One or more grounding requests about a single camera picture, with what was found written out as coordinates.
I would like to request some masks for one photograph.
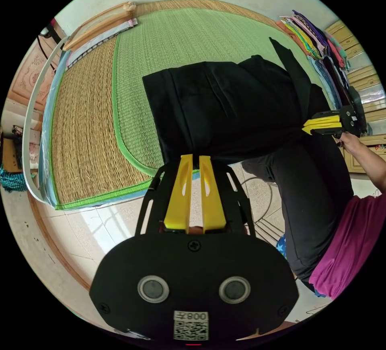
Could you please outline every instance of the purple cloth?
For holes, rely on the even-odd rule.
[[[331,53],[331,48],[330,48],[330,46],[329,46],[329,43],[327,42],[327,40],[325,39],[325,37],[323,37],[323,36],[320,34],[318,28],[317,28],[315,25],[313,25],[313,24],[312,24],[312,23],[311,23],[304,15],[302,15],[302,14],[296,12],[295,10],[292,10],[292,11],[293,11],[293,13],[294,13],[295,15],[300,16],[300,17],[301,17],[301,18],[309,25],[310,29],[313,31],[313,34],[315,34],[315,36],[318,38],[318,40],[320,41],[320,43],[321,43],[322,45],[324,45],[324,46],[327,47],[328,52],[329,52],[329,55],[330,55],[330,53]]]

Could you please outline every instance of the pink cloth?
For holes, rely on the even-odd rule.
[[[337,298],[370,255],[386,219],[386,193],[348,203],[335,236],[311,274],[309,283],[320,294]]]
[[[345,68],[345,60],[341,57],[341,55],[339,54],[337,48],[335,47],[334,44],[331,43],[331,41],[329,39],[327,39],[327,42],[329,43],[329,46],[331,47],[331,50],[335,54],[335,57],[337,57],[337,60],[339,62],[339,66],[342,69],[344,69]]]

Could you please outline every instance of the black pants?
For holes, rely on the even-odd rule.
[[[294,274],[307,282],[354,196],[339,148],[331,136],[305,135],[291,146],[244,161],[242,166],[278,185],[287,260]]]

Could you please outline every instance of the sticker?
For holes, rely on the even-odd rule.
[[[175,311],[174,339],[183,341],[207,341],[209,339],[208,313]]]

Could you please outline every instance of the hand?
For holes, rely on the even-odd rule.
[[[354,136],[348,132],[342,133],[339,140],[343,142],[344,149],[347,150],[350,154],[355,154],[362,145],[357,136]]]

